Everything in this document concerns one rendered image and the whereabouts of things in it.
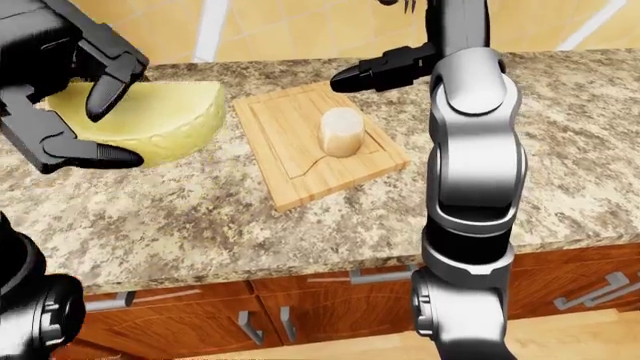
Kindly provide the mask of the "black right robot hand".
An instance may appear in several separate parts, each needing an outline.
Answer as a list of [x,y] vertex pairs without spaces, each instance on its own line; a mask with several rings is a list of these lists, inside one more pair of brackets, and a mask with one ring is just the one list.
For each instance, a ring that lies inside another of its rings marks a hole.
[[361,60],[335,74],[330,88],[337,93],[367,90],[384,92],[411,86],[415,80],[427,77],[442,58],[442,0],[427,0],[425,29],[428,41],[419,47],[397,47],[381,56]]

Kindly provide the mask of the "brown wooden cabinet front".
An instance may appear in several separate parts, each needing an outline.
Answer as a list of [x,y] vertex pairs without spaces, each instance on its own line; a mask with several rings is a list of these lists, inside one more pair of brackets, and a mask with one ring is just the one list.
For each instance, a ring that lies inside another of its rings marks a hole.
[[517,254],[512,266],[510,320],[603,309],[640,311],[640,290],[609,300],[608,294],[560,311],[553,300],[577,299],[607,285],[605,276],[622,272],[640,281],[640,243]]

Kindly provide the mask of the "wooden cutting board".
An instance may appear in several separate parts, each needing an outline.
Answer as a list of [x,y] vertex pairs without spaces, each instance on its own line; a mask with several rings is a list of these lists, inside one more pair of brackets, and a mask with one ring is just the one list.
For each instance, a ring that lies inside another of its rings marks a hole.
[[326,82],[236,98],[232,105],[278,212],[409,164],[404,150],[370,116],[363,118],[364,143],[355,155],[326,155],[318,140],[321,117],[333,107],[357,107]]

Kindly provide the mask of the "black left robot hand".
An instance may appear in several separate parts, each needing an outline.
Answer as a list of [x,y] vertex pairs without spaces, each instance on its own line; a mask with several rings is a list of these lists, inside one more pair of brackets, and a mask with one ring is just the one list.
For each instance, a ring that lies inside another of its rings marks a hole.
[[80,140],[58,113],[34,105],[74,78],[89,80],[85,113],[99,122],[148,65],[129,41],[69,0],[0,0],[0,134],[43,174],[140,167],[136,152]]

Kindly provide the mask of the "yellow half cheese wheel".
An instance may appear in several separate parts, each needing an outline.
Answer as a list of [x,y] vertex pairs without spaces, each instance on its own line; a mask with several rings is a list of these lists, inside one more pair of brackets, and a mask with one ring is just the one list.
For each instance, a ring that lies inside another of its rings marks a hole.
[[137,152],[144,167],[185,158],[207,145],[226,118],[224,86],[218,81],[135,83],[99,122],[85,113],[90,83],[71,83],[44,101],[82,140]]

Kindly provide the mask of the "brown wooden cabinet door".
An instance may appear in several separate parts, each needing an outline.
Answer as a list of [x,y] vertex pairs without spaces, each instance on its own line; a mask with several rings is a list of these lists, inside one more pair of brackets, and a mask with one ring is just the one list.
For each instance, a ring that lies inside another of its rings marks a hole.
[[[258,346],[237,324],[250,311]],[[146,359],[258,350],[283,345],[246,281],[139,290],[129,308],[91,312],[78,338]]]
[[[361,270],[362,275],[398,272],[406,266]],[[349,271],[250,281],[283,344],[309,344],[413,329],[410,279],[352,285]],[[279,318],[291,308],[296,341],[291,343]]]

